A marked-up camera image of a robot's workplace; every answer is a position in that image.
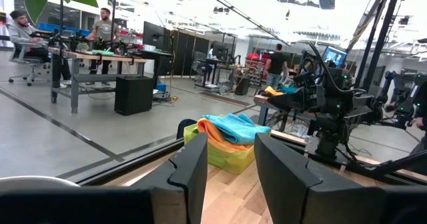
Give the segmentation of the orange microfiber towel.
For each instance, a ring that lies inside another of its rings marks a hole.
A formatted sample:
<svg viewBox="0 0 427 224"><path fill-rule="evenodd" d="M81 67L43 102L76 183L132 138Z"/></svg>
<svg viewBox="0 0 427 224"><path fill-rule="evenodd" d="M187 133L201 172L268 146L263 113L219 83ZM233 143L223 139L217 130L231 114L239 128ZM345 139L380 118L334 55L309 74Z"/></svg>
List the orange microfiber towel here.
<svg viewBox="0 0 427 224"><path fill-rule="evenodd" d="M207 142L214 148L226 153L235 153L238 151L247 151L252 146L249 145L237 145L229 141L226 141L220 132L220 130L206 118L201 118L197 122L197 130L200 133L207 133Z"/></svg>

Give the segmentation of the yellow translucent plastic bin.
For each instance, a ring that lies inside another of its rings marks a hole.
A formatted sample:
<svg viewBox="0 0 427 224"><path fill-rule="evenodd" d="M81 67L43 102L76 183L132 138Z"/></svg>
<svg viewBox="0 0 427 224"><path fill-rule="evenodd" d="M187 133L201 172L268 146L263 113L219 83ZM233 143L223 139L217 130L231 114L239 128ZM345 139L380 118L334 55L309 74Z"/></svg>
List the yellow translucent plastic bin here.
<svg viewBox="0 0 427 224"><path fill-rule="evenodd" d="M184 143L187 144L191 141L199 131L197 124L187 126L184 129ZM238 151L235 153L226 153L218 149L214 149L207 142L207 161L209 164L219 167L229 173L240 174L242 173L255 159L254 143L253 146L247 151Z"/></svg>

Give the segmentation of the wooden top workbench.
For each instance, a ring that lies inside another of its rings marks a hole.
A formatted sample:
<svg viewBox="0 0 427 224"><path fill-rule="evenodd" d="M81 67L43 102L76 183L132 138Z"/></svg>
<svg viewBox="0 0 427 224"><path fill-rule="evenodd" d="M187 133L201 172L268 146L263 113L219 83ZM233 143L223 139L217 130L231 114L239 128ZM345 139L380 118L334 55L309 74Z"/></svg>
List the wooden top workbench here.
<svg viewBox="0 0 427 224"><path fill-rule="evenodd" d="M59 95L62 95L70 100L71 112L77 113L79 107L79 96L98 93L113 93L115 91L114 87L89 87L86 85L88 82L114 82L118 77L142 77L144 74L145 59L126 57L122 55L102 55L102 54L93 54L90 51L86 52L72 52L66 51L59 47L49 47L48 52L52 55L59 55L62 59L66 57L69 60L69 66L71 71L71 86L66 89L59 88L59 82L51 80L50 86L50 100L51 103L56 103ZM91 75L80 72L80 62L81 61L111 61L117 63L116 73L110 74L100 74L100 75ZM135 65L136 71L135 74L122 74L123 64L132 64ZM56 70L56 64L51 62L51 79L53 78L53 72Z"/></svg>

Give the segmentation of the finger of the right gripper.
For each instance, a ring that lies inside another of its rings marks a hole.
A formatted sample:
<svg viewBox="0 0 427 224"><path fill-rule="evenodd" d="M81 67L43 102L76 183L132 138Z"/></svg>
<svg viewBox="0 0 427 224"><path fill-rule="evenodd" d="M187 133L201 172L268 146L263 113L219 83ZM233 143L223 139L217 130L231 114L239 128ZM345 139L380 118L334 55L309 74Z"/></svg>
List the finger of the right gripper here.
<svg viewBox="0 0 427 224"><path fill-rule="evenodd" d="M296 93L283 94L280 96L271 96L268 98L268 103L277 107L278 109L289 111L294 109L296 111L304 110L304 88L298 88Z"/></svg>

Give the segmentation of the red parts shelf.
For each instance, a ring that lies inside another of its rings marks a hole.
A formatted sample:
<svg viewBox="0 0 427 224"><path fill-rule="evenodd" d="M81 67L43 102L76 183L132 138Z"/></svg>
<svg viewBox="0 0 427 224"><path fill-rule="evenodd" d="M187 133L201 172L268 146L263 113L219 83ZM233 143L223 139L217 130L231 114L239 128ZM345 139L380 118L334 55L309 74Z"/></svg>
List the red parts shelf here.
<svg viewBox="0 0 427 224"><path fill-rule="evenodd" d="M269 55L258 55L257 53L248 54L246 57L245 66L249 68L250 86L261 87L262 83L266 82L268 74L266 63L269 57Z"/></svg>

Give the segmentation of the lit computer monitor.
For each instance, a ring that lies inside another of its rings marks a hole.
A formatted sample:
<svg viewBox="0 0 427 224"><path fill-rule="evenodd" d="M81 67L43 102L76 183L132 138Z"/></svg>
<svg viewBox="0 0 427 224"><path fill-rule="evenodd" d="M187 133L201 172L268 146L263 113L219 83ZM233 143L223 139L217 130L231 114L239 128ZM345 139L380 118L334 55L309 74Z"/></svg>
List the lit computer monitor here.
<svg viewBox="0 0 427 224"><path fill-rule="evenodd" d="M338 67L345 63L347 53L339 48L327 46L322 56L323 61L332 61Z"/></svg>

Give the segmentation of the grey office chair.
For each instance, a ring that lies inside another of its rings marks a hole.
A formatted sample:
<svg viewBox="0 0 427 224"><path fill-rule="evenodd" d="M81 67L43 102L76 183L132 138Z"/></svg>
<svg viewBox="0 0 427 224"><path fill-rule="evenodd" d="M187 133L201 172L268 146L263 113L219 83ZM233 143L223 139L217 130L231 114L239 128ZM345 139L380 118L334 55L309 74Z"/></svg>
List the grey office chair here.
<svg viewBox="0 0 427 224"><path fill-rule="evenodd" d="M14 44L13 53L11 54L9 61L26 66L30 68L31 71L26 74L10 76L8 78L8 82L14 83L15 80L22 79L26 81L27 86L30 87L37 79L45 81L51 80L51 78L47 76L51 72L50 64L44 63L39 57L30 57L27 55L28 49L40 47L46 49L47 42Z"/></svg>

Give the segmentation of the black partition panels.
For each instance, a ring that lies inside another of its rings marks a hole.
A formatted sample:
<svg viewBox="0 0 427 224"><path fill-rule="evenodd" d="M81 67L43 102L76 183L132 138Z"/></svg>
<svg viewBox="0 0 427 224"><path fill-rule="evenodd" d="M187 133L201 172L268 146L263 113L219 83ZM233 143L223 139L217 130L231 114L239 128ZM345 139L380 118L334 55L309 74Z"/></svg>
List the black partition panels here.
<svg viewBox="0 0 427 224"><path fill-rule="evenodd" d="M193 75L192 64L195 52L207 55L209 40L178 31L174 35L173 50L175 51L174 76Z"/></svg>

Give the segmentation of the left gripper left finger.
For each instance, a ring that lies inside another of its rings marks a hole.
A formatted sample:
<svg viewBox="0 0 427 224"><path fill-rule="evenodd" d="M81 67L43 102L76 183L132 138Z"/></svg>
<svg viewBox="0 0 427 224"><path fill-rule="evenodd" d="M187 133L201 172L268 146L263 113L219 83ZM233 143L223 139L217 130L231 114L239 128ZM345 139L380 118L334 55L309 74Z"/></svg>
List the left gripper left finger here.
<svg viewBox="0 0 427 224"><path fill-rule="evenodd" d="M199 133L131 185L137 224L200 224L207 182L207 134Z"/></svg>

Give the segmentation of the black floor box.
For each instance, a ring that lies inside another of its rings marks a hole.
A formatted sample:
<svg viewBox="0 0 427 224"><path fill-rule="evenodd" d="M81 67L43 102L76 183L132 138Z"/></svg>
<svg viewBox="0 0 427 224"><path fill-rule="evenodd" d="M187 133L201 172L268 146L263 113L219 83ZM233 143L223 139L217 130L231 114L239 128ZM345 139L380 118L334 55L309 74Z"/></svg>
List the black floor box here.
<svg viewBox="0 0 427 224"><path fill-rule="evenodd" d="M153 79L145 76L117 77L114 111L133 115L150 111L153 102Z"/></svg>

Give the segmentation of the black trash bin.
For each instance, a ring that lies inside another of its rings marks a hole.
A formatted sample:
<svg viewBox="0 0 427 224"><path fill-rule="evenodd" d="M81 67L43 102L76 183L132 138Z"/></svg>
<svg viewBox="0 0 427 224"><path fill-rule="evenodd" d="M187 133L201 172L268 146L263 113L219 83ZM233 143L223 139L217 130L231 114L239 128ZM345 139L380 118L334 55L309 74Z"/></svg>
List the black trash bin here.
<svg viewBox="0 0 427 224"><path fill-rule="evenodd" d="M247 95L248 89L250 86L250 78L249 77L238 77L236 82L236 89L234 93L236 95Z"/></svg>

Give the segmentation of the background wooden table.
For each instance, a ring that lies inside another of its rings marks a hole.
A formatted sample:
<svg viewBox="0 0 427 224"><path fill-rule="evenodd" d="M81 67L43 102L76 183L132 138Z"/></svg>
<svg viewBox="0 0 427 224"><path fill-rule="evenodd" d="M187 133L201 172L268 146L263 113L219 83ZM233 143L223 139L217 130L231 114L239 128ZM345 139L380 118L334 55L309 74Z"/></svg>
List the background wooden table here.
<svg viewBox="0 0 427 224"><path fill-rule="evenodd" d="M260 107L260 114L257 122L258 125L266 125L268 120L268 113L270 109L274 111L280 110L277 107L268 103L268 97L263 95L255 95L254 103L256 104L256 106Z"/></svg>

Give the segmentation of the white plant pot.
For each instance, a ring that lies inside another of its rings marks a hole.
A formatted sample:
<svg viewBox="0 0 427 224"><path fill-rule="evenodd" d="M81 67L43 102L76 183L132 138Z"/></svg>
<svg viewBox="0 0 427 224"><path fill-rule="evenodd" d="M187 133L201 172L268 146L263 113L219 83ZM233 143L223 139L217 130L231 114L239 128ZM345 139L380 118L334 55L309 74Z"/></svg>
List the white plant pot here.
<svg viewBox="0 0 427 224"><path fill-rule="evenodd" d="M79 185L66 179L40 175L24 175L0 178L0 192L22 189L52 189L62 187L79 187Z"/></svg>

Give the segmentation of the small background yellow towel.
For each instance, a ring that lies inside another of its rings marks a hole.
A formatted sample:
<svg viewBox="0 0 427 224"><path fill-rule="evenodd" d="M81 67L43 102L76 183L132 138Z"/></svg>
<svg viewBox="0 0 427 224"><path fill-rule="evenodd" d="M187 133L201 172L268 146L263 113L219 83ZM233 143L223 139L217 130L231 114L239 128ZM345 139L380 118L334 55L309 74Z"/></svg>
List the small background yellow towel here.
<svg viewBox="0 0 427 224"><path fill-rule="evenodd" d="M267 96L280 96L283 95L284 93L281 91L276 91L272 86L268 86L265 90L264 90L265 94Z"/></svg>

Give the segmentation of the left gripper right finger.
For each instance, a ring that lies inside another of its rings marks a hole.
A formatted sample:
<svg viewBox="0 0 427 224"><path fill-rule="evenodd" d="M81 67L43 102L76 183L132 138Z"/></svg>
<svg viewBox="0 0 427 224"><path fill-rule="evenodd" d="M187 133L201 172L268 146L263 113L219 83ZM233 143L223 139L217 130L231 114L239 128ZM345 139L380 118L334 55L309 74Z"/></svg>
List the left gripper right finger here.
<svg viewBox="0 0 427 224"><path fill-rule="evenodd" d="M274 224L381 224L382 192L364 187L265 133L254 144Z"/></svg>

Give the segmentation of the blue microfiber towel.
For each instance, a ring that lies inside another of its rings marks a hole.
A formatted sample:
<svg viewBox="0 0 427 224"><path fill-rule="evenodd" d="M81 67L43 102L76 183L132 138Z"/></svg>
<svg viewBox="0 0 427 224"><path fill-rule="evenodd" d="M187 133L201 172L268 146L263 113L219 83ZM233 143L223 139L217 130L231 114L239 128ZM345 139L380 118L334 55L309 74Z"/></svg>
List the blue microfiber towel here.
<svg viewBox="0 0 427 224"><path fill-rule="evenodd" d="M228 113L221 116L204 115L203 118L216 127L226 141L235 145L253 144L257 133L270 134L272 130L270 127L256 125L244 113L239 115Z"/></svg>

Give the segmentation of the person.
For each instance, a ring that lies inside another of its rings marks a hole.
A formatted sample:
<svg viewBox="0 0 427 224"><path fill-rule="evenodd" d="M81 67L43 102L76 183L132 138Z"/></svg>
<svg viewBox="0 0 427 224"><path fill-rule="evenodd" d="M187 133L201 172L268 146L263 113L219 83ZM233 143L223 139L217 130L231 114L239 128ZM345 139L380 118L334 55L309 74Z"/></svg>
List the person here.
<svg viewBox="0 0 427 224"><path fill-rule="evenodd" d="M415 125L418 129L424 131L424 136L419 144L413 148L410 155L414 155L421 151L427 150L427 82L420 86L420 90L414 100L418 107L413 120L410 124Z"/></svg>
<svg viewBox="0 0 427 224"><path fill-rule="evenodd" d="M94 23L92 32L88 37L86 37L86 39L92 41L98 38L102 38L103 41L119 41L119 27L117 24L113 24L113 21L110 19L111 11L107 8L101 8L100 15L101 19ZM111 61L102 61L101 74L108 74L110 64ZM91 60L89 74L97 74L97 67L97 61Z"/></svg>
<svg viewBox="0 0 427 224"><path fill-rule="evenodd" d="M288 59L282 52L282 44L276 45L276 50L266 62L266 85L277 89L281 81L288 78Z"/></svg>
<svg viewBox="0 0 427 224"><path fill-rule="evenodd" d="M9 15L12 18L12 22L8 27L9 38L17 47L18 51L20 51L21 48L20 43L42 44L42 38L30 36L30 34L36 31L36 28L29 24L26 15L18 10L10 12ZM53 63L57 66L57 70L53 72L53 81L58 81L60 88L71 86L71 72L66 58L63 57L62 60L60 60L59 55L50 57L50 53L44 47L27 47L24 56L37 58L41 60L43 64L50 63L53 59Z"/></svg>

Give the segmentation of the black monitor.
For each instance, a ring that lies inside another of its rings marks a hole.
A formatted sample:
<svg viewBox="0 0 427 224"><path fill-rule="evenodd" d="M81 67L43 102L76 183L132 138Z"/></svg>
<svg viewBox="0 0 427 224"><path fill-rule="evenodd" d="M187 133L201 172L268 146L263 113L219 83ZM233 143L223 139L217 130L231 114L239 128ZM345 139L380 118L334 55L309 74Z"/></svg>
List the black monitor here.
<svg viewBox="0 0 427 224"><path fill-rule="evenodd" d="M143 23L143 45L163 49L165 41L165 28L145 21Z"/></svg>
<svg viewBox="0 0 427 224"><path fill-rule="evenodd" d="M212 55L219 60L225 61L229 54L229 48L226 43L214 41L212 45Z"/></svg>

